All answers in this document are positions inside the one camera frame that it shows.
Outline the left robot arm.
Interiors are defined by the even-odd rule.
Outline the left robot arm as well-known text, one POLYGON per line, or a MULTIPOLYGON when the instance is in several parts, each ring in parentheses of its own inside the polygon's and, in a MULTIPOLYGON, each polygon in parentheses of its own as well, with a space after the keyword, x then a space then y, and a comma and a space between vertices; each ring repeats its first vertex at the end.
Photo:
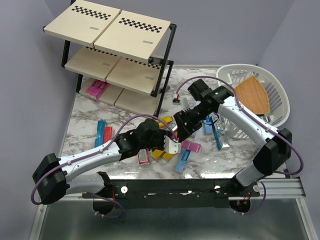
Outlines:
POLYGON ((111 185, 106 182, 104 173, 87 172, 134 157, 140 150, 151 149, 175 154, 181 150, 181 145, 172 130, 160 129, 155 120, 148 118, 137 128, 117 133, 107 143, 82 153, 63 157, 48 154, 32 175, 35 186, 31 192, 31 202, 49 205, 65 195, 78 193, 107 197, 111 185))

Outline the pink toothpaste box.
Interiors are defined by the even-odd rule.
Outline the pink toothpaste box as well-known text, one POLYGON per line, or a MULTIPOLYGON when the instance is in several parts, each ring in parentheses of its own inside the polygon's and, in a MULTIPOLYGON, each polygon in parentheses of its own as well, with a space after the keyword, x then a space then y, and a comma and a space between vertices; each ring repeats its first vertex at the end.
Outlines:
POLYGON ((93 80, 92 83, 89 85, 89 87, 85 90, 85 95, 91 97, 99 84, 100 84, 100 80, 97 80, 97 79, 93 80))
POLYGON ((100 96, 104 93, 104 91, 108 88, 110 84, 107 82, 100 82, 97 85, 97 88, 92 92, 92 96, 94 97, 94 99, 98 100, 100 98, 100 96))
POLYGON ((184 140, 181 143, 181 148, 189 150, 191 152, 199 153, 202 150, 202 145, 196 142, 192 142, 189 140, 184 140))

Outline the pink toothpaste box back side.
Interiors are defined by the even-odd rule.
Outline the pink toothpaste box back side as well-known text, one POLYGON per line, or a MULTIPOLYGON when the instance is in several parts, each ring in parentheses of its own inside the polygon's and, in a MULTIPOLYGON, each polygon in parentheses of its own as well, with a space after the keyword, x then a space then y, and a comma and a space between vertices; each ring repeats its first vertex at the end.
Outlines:
POLYGON ((189 150, 191 152, 199 153, 202 150, 202 145, 196 142, 192 142, 189 140, 184 140, 181 143, 181 148, 189 150))

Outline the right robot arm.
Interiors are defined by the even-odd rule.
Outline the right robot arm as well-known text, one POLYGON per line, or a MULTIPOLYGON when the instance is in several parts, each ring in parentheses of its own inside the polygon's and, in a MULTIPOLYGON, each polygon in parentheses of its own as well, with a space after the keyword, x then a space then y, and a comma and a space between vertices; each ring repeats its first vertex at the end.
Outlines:
POLYGON ((258 149, 252 162, 232 178, 230 191, 234 195, 243 195, 250 184, 272 175, 291 157, 292 133, 286 128, 278 130, 260 119, 239 103, 235 94, 225 86, 211 89, 198 79, 187 90, 199 104, 174 114, 180 142, 199 130, 207 116, 216 113, 242 130, 258 149))

